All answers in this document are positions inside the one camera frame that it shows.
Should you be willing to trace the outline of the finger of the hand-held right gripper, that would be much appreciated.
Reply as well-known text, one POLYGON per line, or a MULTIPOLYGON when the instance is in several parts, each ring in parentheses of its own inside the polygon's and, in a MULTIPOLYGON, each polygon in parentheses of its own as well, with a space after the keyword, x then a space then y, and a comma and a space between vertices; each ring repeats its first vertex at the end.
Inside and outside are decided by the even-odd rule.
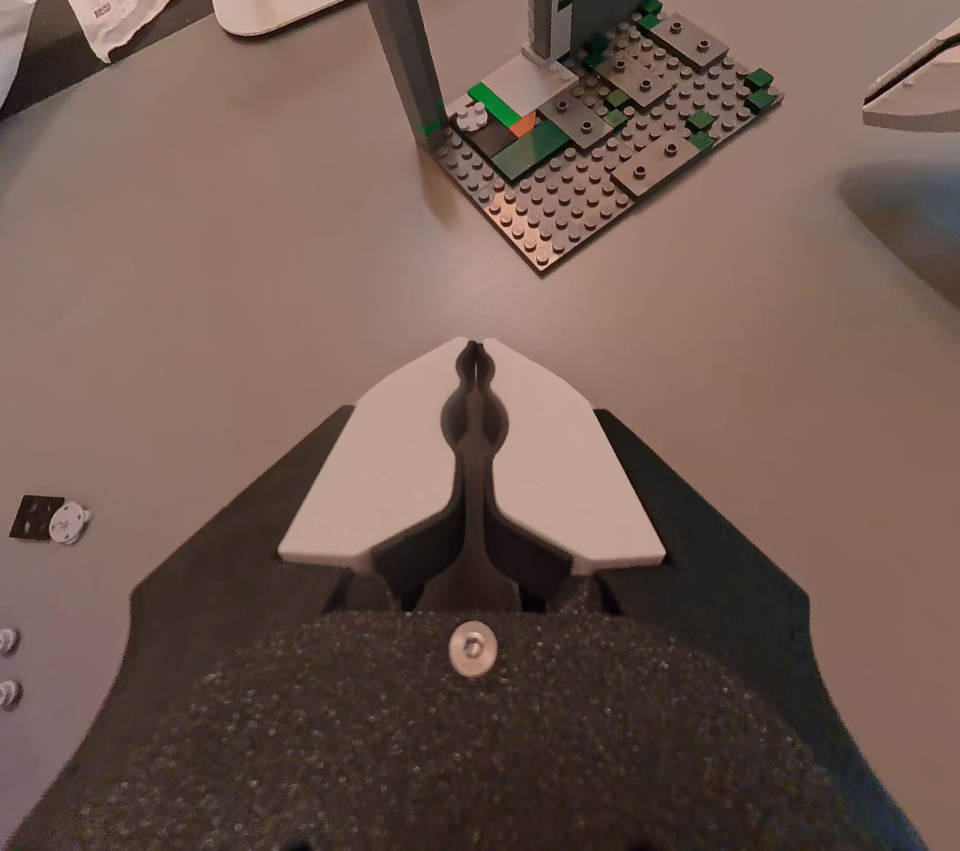
POLYGON ((954 20, 933 38, 916 48, 905 59, 883 73, 870 85, 866 97, 877 98, 915 73, 921 66, 929 63, 938 54, 957 46, 959 43, 959 26, 960 20, 954 20))
POLYGON ((911 132, 959 130, 959 53, 941 52, 862 108, 865 125, 911 132))

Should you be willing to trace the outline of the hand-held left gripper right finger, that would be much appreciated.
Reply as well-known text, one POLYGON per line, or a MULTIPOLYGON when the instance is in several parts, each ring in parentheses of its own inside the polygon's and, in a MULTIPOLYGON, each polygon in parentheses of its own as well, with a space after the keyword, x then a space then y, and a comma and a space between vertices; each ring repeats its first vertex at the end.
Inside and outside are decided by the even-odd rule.
POLYGON ((571 577, 660 565, 666 548, 591 403, 494 339, 478 346, 476 372, 493 565, 536 597, 571 577))

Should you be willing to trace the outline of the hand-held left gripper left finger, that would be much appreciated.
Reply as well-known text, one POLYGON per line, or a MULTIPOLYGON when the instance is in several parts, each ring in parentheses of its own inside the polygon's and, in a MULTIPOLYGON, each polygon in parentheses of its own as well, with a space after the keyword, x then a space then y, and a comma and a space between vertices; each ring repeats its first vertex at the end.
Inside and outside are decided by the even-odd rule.
POLYGON ((417 597, 465 538, 467 428, 476 343, 456 337, 357 402, 278 546, 287 562, 376 573, 417 597))

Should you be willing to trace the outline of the grey brick building model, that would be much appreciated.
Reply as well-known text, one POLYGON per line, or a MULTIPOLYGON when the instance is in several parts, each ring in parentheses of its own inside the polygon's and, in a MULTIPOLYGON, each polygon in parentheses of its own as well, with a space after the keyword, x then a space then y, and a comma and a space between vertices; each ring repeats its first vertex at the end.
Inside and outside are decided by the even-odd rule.
POLYGON ((779 105, 660 0, 528 0, 521 52, 446 104, 418 0, 365 0, 416 143, 545 272, 779 105))

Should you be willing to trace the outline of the grey desk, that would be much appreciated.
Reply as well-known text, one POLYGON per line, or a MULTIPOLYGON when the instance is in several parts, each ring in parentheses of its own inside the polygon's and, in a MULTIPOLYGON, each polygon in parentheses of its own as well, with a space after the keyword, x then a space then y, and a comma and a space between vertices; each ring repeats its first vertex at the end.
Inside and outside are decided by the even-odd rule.
POLYGON ((129 593, 456 336, 614 412, 809 593, 847 726, 958 846, 958 136, 865 127, 958 0, 662 0, 784 103, 545 277, 414 145, 364 6, 206 17, 2 123, 2 838, 114 682, 129 593), (24 495, 92 512, 16 540, 24 495))

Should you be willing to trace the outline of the white round brick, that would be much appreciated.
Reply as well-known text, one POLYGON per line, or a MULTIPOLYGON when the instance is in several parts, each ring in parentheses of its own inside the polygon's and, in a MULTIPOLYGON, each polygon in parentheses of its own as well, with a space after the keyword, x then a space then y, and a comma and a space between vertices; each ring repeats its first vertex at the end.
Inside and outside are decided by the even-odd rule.
POLYGON ((50 518, 49 537, 57 544, 72 545, 79 541, 91 519, 90 509, 67 499, 50 518))

